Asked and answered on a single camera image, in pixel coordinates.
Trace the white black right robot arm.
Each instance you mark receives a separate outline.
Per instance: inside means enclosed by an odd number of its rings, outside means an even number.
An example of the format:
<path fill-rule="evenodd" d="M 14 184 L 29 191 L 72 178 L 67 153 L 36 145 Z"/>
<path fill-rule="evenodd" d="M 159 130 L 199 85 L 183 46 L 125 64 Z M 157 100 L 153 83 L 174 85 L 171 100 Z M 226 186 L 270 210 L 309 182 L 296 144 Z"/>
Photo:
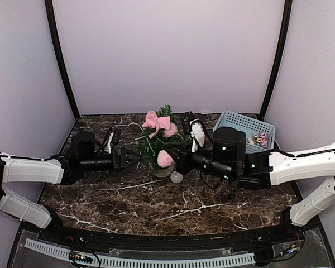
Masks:
<path fill-rule="evenodd" d="M 295 226 L 306 225 L 335 203 L 335 142 L 325 147 L 297 152 L 278 149 L 248 154 L 246 135 L 231 127 L 214 131 L 213 148 L 206 149 L 193 138 L 165 145 L 165 151 L 182 175 L 197 169 L 202 174 L 236 182 L 239 187 L 259 190 L 301 179 L 324 177 L 325 181 L 301 202 L 286 208 L 274 238 L 286 242 Z"/>

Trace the pink fabric bow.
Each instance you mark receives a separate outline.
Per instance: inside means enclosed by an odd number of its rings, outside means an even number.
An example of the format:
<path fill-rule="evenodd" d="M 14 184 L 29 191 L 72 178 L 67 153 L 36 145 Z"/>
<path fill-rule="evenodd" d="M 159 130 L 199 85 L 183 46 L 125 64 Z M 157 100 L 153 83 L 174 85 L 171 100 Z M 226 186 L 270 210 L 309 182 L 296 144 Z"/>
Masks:
<path fill-rule="evenodd" d="M 170 116 L 158 117 L 155 111 L 148 111 L 142 128 L 155 129 L 155 132 L 149 135 L 149 138 L 152 139 L 159 133 L 160 130 L 169 130 L 170 126 Z"/>

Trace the pink pompom ornament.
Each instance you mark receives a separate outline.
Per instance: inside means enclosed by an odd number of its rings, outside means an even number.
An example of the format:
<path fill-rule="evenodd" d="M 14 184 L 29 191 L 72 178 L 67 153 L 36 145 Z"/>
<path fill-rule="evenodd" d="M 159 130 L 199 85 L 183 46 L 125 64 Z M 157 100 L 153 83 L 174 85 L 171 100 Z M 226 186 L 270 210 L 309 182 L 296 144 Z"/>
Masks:
<path fill-rule="evenodd" d="M 161 150 L 157 156 L 157 164 L 161 168 L 168 168 L 175 164 L 175 161 L 165 150 Z"/>
<path fill-rule="evenodd" d="M 173 137 L 175 134 L 177 134 L 178 128 L 177 125 L 174 123 L 170 124 L 170 128 L 167 130 L 164 130 L 164 137 L 169 138 Z"/>

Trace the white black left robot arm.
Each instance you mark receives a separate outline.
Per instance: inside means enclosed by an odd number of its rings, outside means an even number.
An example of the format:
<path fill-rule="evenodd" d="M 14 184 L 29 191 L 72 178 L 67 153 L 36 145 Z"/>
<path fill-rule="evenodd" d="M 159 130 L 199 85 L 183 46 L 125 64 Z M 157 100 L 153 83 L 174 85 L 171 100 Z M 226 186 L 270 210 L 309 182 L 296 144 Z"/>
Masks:
<path fill-rule="evenodd" d="M 73 136 L 67 153 L 45 159 L 5 155 L 0 152 L 0 211 L 25 221 L 45 233 L 55 243 L 68 238 L 62 220 L 49 207 L 34 203 L 7 187 L 8 183 L 34 182 L 72 185 L 91 171 L 123 170 L 141 156 L 127 148 L 116 148 L 120 130 L 108 131 L 103 142 L 84 131 Z"/>

